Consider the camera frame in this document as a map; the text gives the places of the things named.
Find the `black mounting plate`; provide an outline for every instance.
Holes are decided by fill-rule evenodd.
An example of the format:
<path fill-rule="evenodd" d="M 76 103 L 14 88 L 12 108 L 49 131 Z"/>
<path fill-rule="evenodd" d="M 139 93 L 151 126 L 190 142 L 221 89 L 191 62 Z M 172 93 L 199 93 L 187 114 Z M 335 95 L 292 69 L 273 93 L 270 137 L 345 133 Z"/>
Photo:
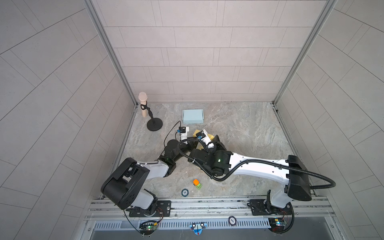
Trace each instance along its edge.
<path fill-rule="evenodd" d="M 160 212 L 164 213 L 164 215 L 163 214 L 160 215 L 158 211 L 155 211 L 155 213 L 152 216 L 146 216 L 142 211 L 140 211 L 141 208 L 139 208 L 139 211 L 129 212 L 129 217 L 160 217 L 160 216 L 169 217 L 170 216 L 171 201 L 157 201 L 157 207 L 162 210 Z"/>
<path fill-rule="evenodd" d="M 249 207 L 251 208 L 253 216 L 272 215 L 266 211 L 264 201 L 265 201 L 265 199 L 251 199 L 251 200 L 249 200 Z M 288 204 L 285 206 L 285 208 L 278 209 L 278 210 L 280 211 L 280 215 L 283 215 L 283 211 L 285 211 L 286 214 L 288 214 L 288 215 L 292 214 L 292 211 L 291 211 L 290 207 L 288 207 Z"/>

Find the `beige tile wall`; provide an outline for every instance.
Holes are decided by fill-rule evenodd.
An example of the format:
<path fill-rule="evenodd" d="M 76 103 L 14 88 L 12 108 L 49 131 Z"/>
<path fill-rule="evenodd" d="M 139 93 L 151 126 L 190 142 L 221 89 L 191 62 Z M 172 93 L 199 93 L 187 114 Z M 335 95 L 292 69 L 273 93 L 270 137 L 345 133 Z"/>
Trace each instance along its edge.
<path fill-rule="evenodd" d="M 277 104 L 307 168 L 336 181 L 318 193 L 349 240 L 384 239 L 383 12 L 339 0 Z"/>
<path fill-rule="evenodd" d="M 0 1 L 0 239 L 69 240 L 133 107 L 81 0 Z"/>
<path fill-rule="evenodd" d="M 272 101 L 325 1 L 94 3 L 134 94 L 189 102 Z"/>

